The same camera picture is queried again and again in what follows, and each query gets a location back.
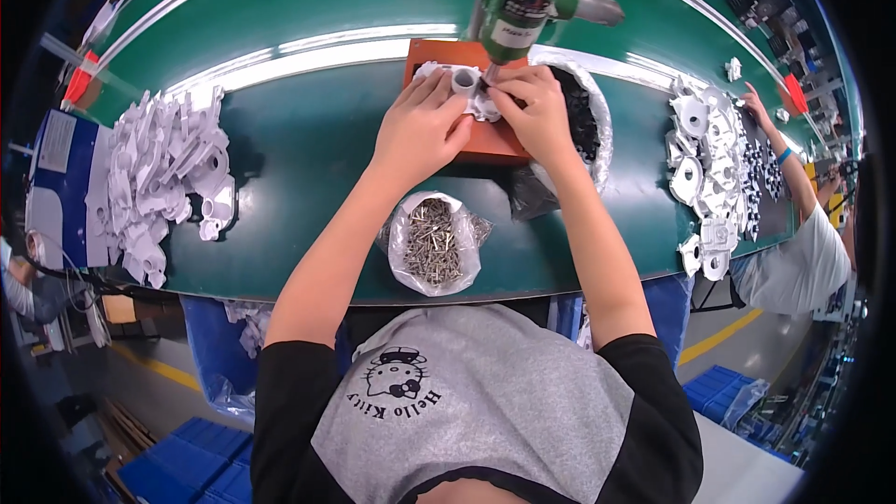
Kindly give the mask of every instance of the person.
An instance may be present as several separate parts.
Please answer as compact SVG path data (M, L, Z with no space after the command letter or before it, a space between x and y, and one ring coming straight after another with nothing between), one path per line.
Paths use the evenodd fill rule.
M557 188L597 354L502 305L413 308L337 372L334 336L376 233L469 139L450 73L413 80L273 308L255 391L256 502L690 502L693 411L547 67L488 94ZM521 109L513 98L525 102Z
M743 258L733 259L729 269L737 295L747 305L766 311L795 315L822 307L828 297L846 283L855 269L852 216L847 216L843 235L825 214L840 177L832 177L816 195L803 165L775 129L756 89L741 99L765 132L790 196L805 218L789 241Z
M26 243L31 257L38 257L33 233L28 234ZM22 326L31 333L37 333L39 326L53 323L73 297L87 288L81 281L47 276L28 261L13 259L13 249L3 236L0 236L0 271L6 300L23 318Z

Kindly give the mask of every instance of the workbench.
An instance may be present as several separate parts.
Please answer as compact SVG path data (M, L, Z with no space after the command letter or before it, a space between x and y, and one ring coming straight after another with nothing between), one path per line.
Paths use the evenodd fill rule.
M176 7L158 7L165 1L131 0L94 44L102 84L89 92L82 115L111 125L131 101L139 100L143 89L166 90L248 53L276 50L268 48L316 35L439 24L454 28L444 36L456 37L473 3L183 0ZM676 248L699 223L667 189L664 135L672 129L672 96L661 86L627 76L625 70L680 71L738 95L749 81L770 112L781 101L764 36L752 30L735 39L725 29L735 19L724 0L618 1L626 16L618 27L561 22L546 28L539 43L578 51L593 65L586 68L595 73L607 98L614 128L603 199L646 279L682 270ZM153 16L153 23L146 24ZM145 28L128 35L135 23ZM742 62L744 76L732 84L723 65L734 56ZM165 288L274 299L369 160L376 129L400 90L403 66L402 60L393 59L313 70L226 95L220 127L230 136L238 216L223 241L201 241L195 224L174 226L162 243L168 254ZM820 146L805 118L791 118L780 129L807 152L812 143ZM482 271L472 286L454 296L425 298L396 282L385 255L373 248L353 303L485 301L579 290L559 214L513 223L502 179L495 168L453 164L418 187L453 195L495 223L480 252ZM784 232L757 242L741 241L734 255L790 238L796 228L792 207L787 215Z

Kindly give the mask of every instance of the bag of screws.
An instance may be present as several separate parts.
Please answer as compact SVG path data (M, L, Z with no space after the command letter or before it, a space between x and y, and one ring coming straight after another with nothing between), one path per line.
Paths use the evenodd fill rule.
M613 156L613 125L607 100L588 71L566 55L540 52L530 64L547 65L566 97L566 115L573 144L591 174L594 187L602 193L607 185ZM511 175L511 217L524 222L560 207L556 188L538 162L514 170Z
M458 199L420 191L399 203L377 243L388 238L386 255L398 282L426 296L446 296L473 284L479 246L491 227Z

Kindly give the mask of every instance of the label on screwdriver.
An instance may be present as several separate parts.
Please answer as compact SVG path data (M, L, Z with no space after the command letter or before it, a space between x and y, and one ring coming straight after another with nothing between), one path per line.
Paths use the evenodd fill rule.
M499 19L495 23L491 37L493 42L504 47L526 49L539 38L543 27L544 25L537 28L518 28Z
M550 4L551 0L504 0L501 17L519 20L520 26L540 26Z

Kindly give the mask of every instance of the orange block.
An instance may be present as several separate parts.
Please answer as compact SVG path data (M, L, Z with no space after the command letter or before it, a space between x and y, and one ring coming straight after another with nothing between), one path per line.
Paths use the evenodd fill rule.
M84 58L88 61L99 61L99 57L92 50L87 51ZM65 89L65 96L63 96L63 99L76 104L78 100L81 99L81 96L84 95L84 92L87 91L87 85L90 83L91 75L81 69L75 69L72 73L72 79L69 80L68 87Z
M787 87L778 86L778 94L781 96L781 101L784 103L784 109L790 113L790 116L796 117L801 113L808 112L809 106L805 103L803 89L799 86L797 77L792 74L786 75L784 77L784 85Z
M429 39L412 39L408 62L404 68L404 85L410 84L414 72L425 62L467 65L485 70L490 64L486 50L478 42L444 42ZM526 59L508 63L509 69L520 69L528 64ZM469 142L455 160L496 164L523 164L532 156L522 147L513 129L504 119L491 123L473 121Z

